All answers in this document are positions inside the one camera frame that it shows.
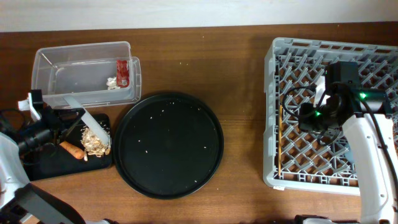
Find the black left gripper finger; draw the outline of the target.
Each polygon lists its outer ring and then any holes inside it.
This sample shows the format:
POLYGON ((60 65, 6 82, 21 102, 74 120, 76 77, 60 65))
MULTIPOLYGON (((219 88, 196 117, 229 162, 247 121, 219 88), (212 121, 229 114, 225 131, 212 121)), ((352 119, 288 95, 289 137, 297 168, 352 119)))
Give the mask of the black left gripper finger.
POLYGON ((60 129, 60 137, 65 139, 73 131, 75 126, 80 123, 80 121, 80 118, 64 120, 62 128, 60 129))
POLYGON ((82 114, 83 109, 82 108, 72 108, 72 109, 65 109, 65 110, 60 110, 60 115, 61 116, 79 116, 82 114))

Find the grey plate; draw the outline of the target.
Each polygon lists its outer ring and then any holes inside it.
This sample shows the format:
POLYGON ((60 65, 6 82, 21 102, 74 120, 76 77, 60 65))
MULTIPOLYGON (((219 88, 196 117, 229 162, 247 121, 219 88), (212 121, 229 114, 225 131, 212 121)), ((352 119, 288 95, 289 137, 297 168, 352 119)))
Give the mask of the grey plate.
POLYGON ((99 140, 104 144, 108 145, 110 143, 109 134, 101 127, 101 125, 92 117, 92 115, 87 112, 87 110, 77 102, 71 95, 64 96, 63 99, 69 104, 71 108, 81 108, 85 112, 81 117, 81 120, 90 128, 90 130, 99 138, 99 140))

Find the orange carrot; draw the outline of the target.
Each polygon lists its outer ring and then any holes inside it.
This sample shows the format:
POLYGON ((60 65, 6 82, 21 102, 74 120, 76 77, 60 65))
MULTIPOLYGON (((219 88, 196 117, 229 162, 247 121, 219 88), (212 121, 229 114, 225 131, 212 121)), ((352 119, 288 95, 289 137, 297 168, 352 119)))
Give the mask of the orange carrot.
POLYGON ((61 142, 60 146, 64 148, 67 152, 69 152, 74 158, 82 159, 84 158, 85 154, 82 149, 77 146, 70 144, 67 141, 61 142))

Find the wooden chopstick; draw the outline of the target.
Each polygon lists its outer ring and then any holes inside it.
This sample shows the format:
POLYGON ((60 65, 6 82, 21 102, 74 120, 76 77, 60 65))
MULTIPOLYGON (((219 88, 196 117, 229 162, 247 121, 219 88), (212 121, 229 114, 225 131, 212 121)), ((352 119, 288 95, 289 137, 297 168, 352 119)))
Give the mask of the wooden chopstick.
POLYGON ((282 112, 283 107, 279 105, 278 109, 278 177, 281 177, 282 165, 282 112))

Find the red snack wrapper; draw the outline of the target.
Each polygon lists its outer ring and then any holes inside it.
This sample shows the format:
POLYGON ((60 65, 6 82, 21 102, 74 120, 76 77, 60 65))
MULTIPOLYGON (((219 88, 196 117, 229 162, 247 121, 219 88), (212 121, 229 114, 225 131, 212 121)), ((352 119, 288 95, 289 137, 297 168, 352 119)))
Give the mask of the red snack wrapper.
POLYGON ((116 61, 116 84, 120 88, 129 86, 129 66, 126 60, 116 61))

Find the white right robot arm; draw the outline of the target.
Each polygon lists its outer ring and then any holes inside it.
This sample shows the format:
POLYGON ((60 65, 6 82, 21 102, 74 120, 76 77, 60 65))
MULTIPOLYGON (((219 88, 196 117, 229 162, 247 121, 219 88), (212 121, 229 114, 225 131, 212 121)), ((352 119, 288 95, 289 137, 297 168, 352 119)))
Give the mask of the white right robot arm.
POLYGON ((358 178, 360 222, 397 223, 397 153, 387 93, 363 87, 355 62, 328 65, 324 81, 310 89, 319 99, 300 105, 299 130, 341 129, 358 178))

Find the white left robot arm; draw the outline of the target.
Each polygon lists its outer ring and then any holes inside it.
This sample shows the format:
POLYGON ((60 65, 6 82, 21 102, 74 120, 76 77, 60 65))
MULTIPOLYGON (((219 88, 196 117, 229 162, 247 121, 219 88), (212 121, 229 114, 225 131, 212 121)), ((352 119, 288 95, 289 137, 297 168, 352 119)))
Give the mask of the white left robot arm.
POLYGON ((22 223, 36 217, 40 223, 91 223, 71 205, 31 183, 21 156, 49 143, 61 143, 85 118, 87 126, 101 143, 110 145, 110 136, 83 107, 53 110, 50 106, 33 107, 37 121, 16 131, 6 119, 1 120, 1 223, 22 223))

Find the grey dishwasher rack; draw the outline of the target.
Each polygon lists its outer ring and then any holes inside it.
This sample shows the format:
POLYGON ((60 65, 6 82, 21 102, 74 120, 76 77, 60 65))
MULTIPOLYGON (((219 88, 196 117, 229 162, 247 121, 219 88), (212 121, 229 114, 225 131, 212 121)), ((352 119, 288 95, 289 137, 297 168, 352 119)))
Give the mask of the grey dishwasher rack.
POLYGON ((266 129, 263 146, 263 180, 274 189, 307 190, 331 194, 359 195, 357 175, 343 133, 330 128, 326 139, 338 138, 329 146, 318 145, 316 132, 299 130, 297 118, 282 112, 281 177, 278 177, 278 109, 283 96, 295 87, 286 105, 296 112, 302 103, 314 101, 315 85, 326 66, 339 61, 355 62, 365 88, 385 90, 397 122, 397 47, 324 40, 279 37, 265 56, 264 92, 266 129))

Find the clear plastic waste bin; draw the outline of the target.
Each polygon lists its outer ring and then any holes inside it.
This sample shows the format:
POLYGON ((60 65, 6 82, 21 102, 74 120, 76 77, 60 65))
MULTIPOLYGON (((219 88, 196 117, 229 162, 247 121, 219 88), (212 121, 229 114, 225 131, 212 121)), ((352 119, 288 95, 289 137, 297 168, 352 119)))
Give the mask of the clear plastic waste bin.
POLYGON ((52 108, 68 108, 72 96, 85 108, 133 104, 141 98, 141 65, 129 42, 102 42, 39 49, 35 54, 31 88, 41 90, 52 108), (129 81, 110 90, 107 82, 117 75, 117 61, 127 62, 129 81))

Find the peanut shells and rice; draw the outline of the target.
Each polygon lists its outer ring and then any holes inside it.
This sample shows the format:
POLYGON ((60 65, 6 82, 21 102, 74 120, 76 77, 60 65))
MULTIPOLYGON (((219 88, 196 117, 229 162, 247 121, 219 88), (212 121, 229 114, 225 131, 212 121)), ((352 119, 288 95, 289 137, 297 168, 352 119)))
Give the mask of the peanut shells and rice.
POLYGON ((84 161, 88 161, 88 156, 103 157, 111 152, 111 143, 103 144, 99 137, 87 126, 81 130, 81 144, 83 146, 84 161))

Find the black rectangular tray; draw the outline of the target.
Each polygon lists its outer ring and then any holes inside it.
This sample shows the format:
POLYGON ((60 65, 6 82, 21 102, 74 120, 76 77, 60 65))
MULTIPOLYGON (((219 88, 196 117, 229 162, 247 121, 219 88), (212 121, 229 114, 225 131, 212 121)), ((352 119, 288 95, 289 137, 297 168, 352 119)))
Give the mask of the black rectangular tray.
MULTIPOLYGON (((94 119, 101 127, 110 132, 110 121, 108 115, 94 114, 94 119)), ((84 149, 81 144, 85 123, 80 121, 66 138, 70 144, 84 149)), ((111 152, 102 157, 88 155, 88 160, 76 159, 60 146, 47 144, 38 152, 31 152, 22 159, 22 166, 30 181, 48 179, 91 170, 105 169, 112 165, 113 158, 111 152)))

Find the crumpled white tissue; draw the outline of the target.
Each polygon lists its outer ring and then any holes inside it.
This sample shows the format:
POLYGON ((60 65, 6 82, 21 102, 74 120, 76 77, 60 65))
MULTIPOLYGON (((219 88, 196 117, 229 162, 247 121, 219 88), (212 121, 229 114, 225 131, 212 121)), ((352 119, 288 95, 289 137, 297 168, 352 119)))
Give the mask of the crumpled white tissue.
POLYGON ((118 84, 117 84, 117 77, 108 78, 106 85, 108 87, 108 90, 119 89, 118 84))

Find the round black serving tray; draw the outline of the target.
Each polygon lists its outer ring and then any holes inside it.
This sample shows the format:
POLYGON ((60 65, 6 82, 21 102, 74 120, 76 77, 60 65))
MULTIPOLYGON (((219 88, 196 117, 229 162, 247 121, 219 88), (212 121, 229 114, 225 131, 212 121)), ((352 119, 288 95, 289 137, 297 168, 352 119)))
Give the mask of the round black serving tray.
POLYGON ((207 184, 221 164, 224 137, 211 108, 194 96, 163 92, 134 105, 113 138, 114 165, 150 198, 185 197, 207 184))

